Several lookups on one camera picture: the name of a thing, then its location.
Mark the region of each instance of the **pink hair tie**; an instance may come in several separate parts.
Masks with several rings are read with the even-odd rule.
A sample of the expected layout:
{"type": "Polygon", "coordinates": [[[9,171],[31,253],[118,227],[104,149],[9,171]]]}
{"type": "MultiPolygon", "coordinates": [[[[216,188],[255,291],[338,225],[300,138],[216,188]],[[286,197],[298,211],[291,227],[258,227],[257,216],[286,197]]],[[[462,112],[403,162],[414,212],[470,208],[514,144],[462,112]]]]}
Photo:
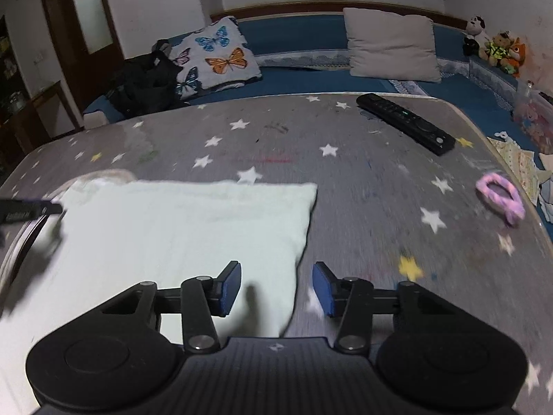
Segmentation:
{"type": "Polygon", "coordinates": [[[488,173],[478,180],[476,183],[478,191],[491,201],[497,208],[503,210],[508,224],[514,225],[524,219],[525,210],[516,187],[507,179],[499,176],[497,173],[488,173]],[[489,188],[490,184],[501,186],[510,195],[510,198],[503,197],[489,188]]]}

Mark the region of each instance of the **metal screw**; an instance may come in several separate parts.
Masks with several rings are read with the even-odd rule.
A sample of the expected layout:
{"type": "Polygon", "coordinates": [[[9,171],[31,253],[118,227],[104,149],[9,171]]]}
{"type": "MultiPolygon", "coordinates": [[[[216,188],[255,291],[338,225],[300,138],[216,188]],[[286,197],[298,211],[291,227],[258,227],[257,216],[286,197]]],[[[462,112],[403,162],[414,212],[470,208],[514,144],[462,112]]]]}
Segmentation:
{"type": "Polygon", "coordinates": [[[215,345],[215,340],[208,335],[195,335],[188,341],[189,345],[195,350],[206,350],[215,345]]]}
{"type": "Polygon", "coordinates": [[[349,351],[360,350],[365,346],[365,339],[358,335],[346,335],[338,340],[338,344],[349,351]]]}

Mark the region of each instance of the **blue gripper pad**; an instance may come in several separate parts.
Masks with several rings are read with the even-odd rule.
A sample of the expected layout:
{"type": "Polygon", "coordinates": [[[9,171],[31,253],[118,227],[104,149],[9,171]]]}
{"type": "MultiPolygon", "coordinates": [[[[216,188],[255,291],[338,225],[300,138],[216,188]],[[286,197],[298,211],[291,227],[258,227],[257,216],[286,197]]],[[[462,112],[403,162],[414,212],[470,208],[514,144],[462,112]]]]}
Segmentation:
{"type": "Polygon", "coordinates": [[[334,299],[330,281],[317,264],[313,265],[313,290],[319,298],[322,309],[326,316],[334,316],[334,299]]]}
{"type": "Polygon", "coordinates": [[[226,316],[231,312],[232,305],[240,290],[242,282],[242,266],[238,263],[223,282],[222,297],[221,297],[221,312],[222,316],[226,316]]]}

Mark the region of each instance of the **panda plush toy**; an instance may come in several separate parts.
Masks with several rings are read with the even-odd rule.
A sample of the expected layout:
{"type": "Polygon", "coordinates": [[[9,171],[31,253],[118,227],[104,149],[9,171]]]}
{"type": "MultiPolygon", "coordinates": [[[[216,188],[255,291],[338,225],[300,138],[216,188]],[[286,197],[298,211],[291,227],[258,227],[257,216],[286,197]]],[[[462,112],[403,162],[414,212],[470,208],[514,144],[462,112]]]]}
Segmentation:
{"type": "Polygon", "coordinates": [[[480,48],[486,48],[485,43],[490,41],[486,33],[486,23],[480,16],[472,17],[467,23],[467,35],[464,39],[463,54],[477,55],[480,48]]]}

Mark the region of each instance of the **white towel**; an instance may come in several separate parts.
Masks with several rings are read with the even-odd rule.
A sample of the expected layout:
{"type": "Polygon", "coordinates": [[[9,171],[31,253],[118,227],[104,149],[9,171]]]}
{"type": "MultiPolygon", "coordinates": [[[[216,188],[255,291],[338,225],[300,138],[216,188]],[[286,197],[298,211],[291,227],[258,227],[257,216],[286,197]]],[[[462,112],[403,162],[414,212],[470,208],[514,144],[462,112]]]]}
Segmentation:
{"type": "MultiPolygon", "coordinates": [[[[143,280],[179,287],[194,276],[215,277],[238,260],[242,286],[231,314],[214,318],[219,336],[279,336],[290,320],[315,184],[101,184],[78,181],[63,195],[62,243],[0,319],[2,415],[37,408],[24,368],[37,341],[143,280]]],[[[35,242],[16,285],[25,270],[40,268],[33,261],[48,257],[53,222],[35,242]]],[[[180,317],[164,319],[161,331],[182,342],[180,317]]]]}

